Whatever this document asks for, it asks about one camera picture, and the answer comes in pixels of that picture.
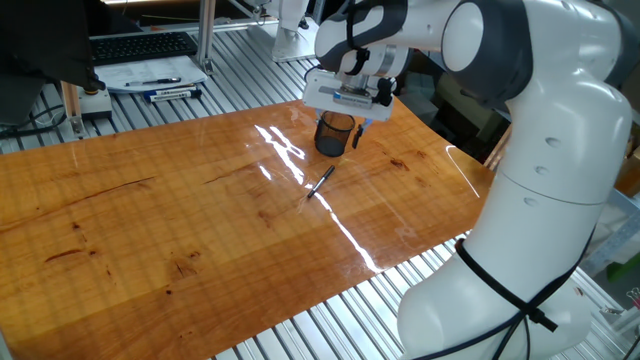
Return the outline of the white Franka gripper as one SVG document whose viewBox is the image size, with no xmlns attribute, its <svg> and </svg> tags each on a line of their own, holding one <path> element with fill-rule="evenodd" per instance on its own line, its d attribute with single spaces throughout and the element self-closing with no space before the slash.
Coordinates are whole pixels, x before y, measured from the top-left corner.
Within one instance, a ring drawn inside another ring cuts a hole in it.
<svg viewBox="0 0 640 360">
<path fill-rule="evenodd" d="M 387 121 L 392 113 L 396 81 L 394 78 L 333 73 L 312 69 L 305 77 L 303 103 L 320 111 L 362 117 L 352 141 L 356 149 L 367 128 L 376 121 Z M 321 116 L 316 116 L 318 126 Z"/>
</svg>

